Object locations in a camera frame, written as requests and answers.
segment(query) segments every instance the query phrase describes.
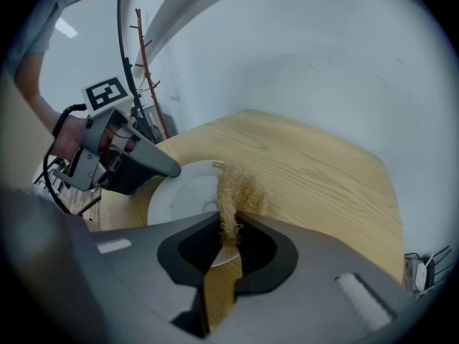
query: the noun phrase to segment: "black cable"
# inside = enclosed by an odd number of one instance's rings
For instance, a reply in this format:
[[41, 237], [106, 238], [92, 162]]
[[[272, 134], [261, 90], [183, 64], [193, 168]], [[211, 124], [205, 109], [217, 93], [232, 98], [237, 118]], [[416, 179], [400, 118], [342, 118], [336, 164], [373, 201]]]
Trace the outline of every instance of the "black cable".
[[110, 126], [108, 125], [107, 126], [107, 129], [110, 130], [110, 132], [115, 135], [115, 136], [118, 136], [119, 138], [121, 139], [131, 139], [131, 136], [121, 136], [121, 135], [118, 135], [117, 133], [115, 133], [115, 131], [113, 131], [112, 129], [110, 129]]
[[442, 252], [446, 251], [449, 247], [450, 247], [450, 245], [447, 245], [444, 249], [442, 249], [439, 252], [437, 252], [436, 254], [434, 254], [433, 257], [435, 257], [435, 256], [441, 254]]
[[437, 274], [440, 274], [441, 272], [444, 272], [444, 271], [445, 271], [446, 269], [448, 269], [451, 265], [452, 265], [452, 264], [449, 264], [447, 267], [444, 267], [444, 268], [441, 269], [439, 272], [436, 272], [436, 273], [434, 274], [434, 276], [437, 275]]
[[67, 119], [68, 115], [73, 112], [73, 111], [84, 111], [86, 110], [86, 105], [81, 104], [81, 105], [72, 105], [67, 107], [64, 112], [62, 112], [61, 116], [59, 117], [59, 120], [57, 120], [55, 128], [52, 130], [52, 135], [55, 137], [55, 140], [52, 142], [51, 146], [49, 147], [49, 150], [47, 151], [46, 155], [43, 158], [43, 178], [44, 178], [44, 183], [46, 184], [46, 187], [48, 188], [49, 193], [51, 194], [51, 197], [55, 201], [55, 203], [62, 209], [62, 211], [66, 214], [71, 214], [70, 210], [64, 205], [64, 203], [59, 199], [52, 188], [51, 181], [49, 180], [49, 175], [48, 175], [48, 158], [49, 154], [51, 153], [52, 147], [56, 143], [56, 138], [57, 135], [59, 135], [60, 129], [64, 125], [65, 120]]
[[410, 256], [410, 255], [416, 255], [417, 259], [421, 260], [420, 257], [419, 257], [419, 254], [417, 254], [416, 252], [410, 252], [409, 254], [405, 254], [405, 257]]
[[89, 208], [91, 208], [93, 205], [96, 205], [100, 200], [102, 199], [102, 196], [99, 195], [97, 198], [95, 198], [94, 200], [90, 201], [89, 203], [87, 203], [87, 205], [81, 209], [77, 215], [81, 215], [83, 214], [85, 211], [87, 211]]
[[438, 282], [432, 284], [432, 287], [434, 287], [434, 286], [437, 285], [438, 283], [441, 283], [442, 280], [445, 280], [447, 276], [448, 276], [448, 274], [446, 274], [446, 275], [445, 275], [442, 279], [440, 279]]
[[434, 263], [434, 266], [436, 264], [438, 264], [440, 261], [442, 261], [451, 251], [452, 251], [452, 249], [449, 249], [448, 252], [446, 254], [444, 254], [443, 257], [440, 260], [438, 260], [437, 262]]

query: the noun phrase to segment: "human hand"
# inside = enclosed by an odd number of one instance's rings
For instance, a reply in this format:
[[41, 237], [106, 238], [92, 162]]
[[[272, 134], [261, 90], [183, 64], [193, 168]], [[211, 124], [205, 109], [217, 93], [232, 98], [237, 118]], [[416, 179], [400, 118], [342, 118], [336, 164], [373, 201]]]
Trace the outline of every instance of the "human hand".
[[[56, 137], [51, 154], [58, 158], [72, 161], [75, 153], [81, 148], [85, 132], [86, 119], [69, 116]], [[114, 132], [105, 129], [100, 139], [99, 148], [107, 148], [113, 139]]]

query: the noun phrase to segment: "ceiling light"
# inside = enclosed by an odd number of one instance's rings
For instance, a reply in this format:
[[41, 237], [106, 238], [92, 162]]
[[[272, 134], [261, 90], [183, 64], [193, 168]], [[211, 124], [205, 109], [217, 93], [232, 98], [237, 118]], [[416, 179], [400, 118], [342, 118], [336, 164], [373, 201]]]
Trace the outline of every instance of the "ceiling light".
[[55, 28], [69, 38], [73, 38], [78, 34], [77, 31], [75, 31], [75, 29], [62, 18], [59, 18], [56, 21]]

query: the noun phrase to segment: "floor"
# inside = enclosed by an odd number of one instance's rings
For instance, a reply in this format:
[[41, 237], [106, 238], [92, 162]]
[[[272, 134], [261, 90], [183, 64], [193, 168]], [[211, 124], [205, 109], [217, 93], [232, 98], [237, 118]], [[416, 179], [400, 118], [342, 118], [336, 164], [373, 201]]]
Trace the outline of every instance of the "floor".
[[[59, 197], [64, 202], [65, 206], [71, 213], [77, 214], [81, 209], [88, 205], [92, 200], [100, 196], [101, 189], [98, 188], [94, 192], [80, 191], [75, 187], [62, 187]], [[86, 220], [87, 227], [91, 232], [100, 231], [100, 204], [96, 203], [83, 213], [83, 218]]]

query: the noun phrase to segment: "white wall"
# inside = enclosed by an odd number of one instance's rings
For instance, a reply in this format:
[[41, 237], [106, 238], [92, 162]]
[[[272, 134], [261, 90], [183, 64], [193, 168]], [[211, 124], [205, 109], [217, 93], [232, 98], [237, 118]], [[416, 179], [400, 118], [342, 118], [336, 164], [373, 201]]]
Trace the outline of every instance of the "white wall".
[[[62, 12], [77, 35], [69, 38], [55, 29], [40, 73], [41, 94], [56, 111], [84, 102], [81, 89], [88, 85], [125, 77], [117, 4], [118, 0], [82, 0]], [[75, 115], [85, 117], [87, 111]]]
[[[161, 1], [130, 4], [151, 20]], [[125, 39], [132, 57], [134, 41]], [[452, 56], [435, 20], [410, 0], [221, 0], [171, 39], [151, 71], [179, 131], [249, 108], [379, 156], [405, 249], [423, 253], [458, 237]]]

